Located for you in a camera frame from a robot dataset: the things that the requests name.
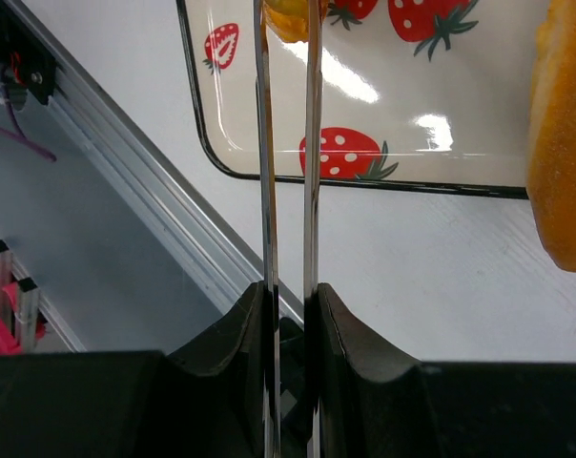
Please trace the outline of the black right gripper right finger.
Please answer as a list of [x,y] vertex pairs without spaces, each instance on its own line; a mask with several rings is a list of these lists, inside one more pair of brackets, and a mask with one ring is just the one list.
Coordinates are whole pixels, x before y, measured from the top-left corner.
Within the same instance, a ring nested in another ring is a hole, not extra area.
[[326,457],[576,457],[576,364],[422,362],[318,290]]

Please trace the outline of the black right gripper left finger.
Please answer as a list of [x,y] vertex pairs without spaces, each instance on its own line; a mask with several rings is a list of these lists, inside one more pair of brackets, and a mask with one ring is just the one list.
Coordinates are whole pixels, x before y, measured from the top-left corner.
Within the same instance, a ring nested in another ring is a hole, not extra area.
[[0,457],[259,457],[262,283],[172,354],[0,356]]

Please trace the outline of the metal tongs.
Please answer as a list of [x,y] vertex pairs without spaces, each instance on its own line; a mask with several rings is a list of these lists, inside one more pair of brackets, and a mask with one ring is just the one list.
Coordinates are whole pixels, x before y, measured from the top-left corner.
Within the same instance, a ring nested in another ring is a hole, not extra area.
[[[306,1],[301,10],[307,12],[308,60],[306,74],[304,232],[303,232],[303,294],[304,294],[304,356],[306,455],[322,455],[320,431],[319,382],[319,170],[322,101],[322,3]],[[265,295],[269,315],[263,328],[270,334],[264,347],[271,351],[264,363],[264,455],[280,455],[280,379],[278,319],[278,233],[273,145],[272,97],[269,73],[269,48],[264,3],[253,3],[256,58],[257,129],[261,209],[263,225],[263,265]]]

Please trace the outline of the long orange fake baguette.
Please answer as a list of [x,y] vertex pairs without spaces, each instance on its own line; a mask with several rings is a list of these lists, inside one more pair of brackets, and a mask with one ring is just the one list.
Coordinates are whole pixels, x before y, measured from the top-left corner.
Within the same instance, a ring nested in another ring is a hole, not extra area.
[[526,192],[542,246],[576,273],[576,1],[552,1],[537,31]]

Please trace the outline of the round yellow fake pastry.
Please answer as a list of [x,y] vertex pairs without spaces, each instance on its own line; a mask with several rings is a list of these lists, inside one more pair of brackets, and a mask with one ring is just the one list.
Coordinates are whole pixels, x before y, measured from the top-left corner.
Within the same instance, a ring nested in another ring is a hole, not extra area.
[[305,0],[264,0],[263,13],[265,21],[271,30],[284,43],[297,43],[310,41],[309,32],[310,6],[317,5],[318,11],[314,20],[316,31],[315,42],[321,42],[321,24],[326,16],[329,1]]

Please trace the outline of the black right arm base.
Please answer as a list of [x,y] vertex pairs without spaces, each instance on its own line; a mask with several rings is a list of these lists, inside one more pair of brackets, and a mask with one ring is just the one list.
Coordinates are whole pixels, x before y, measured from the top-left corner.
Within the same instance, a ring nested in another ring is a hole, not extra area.
[[49,103],[56,60],[6,1],[0,1],[0,64],[12,70],[16,81],[41,105]]

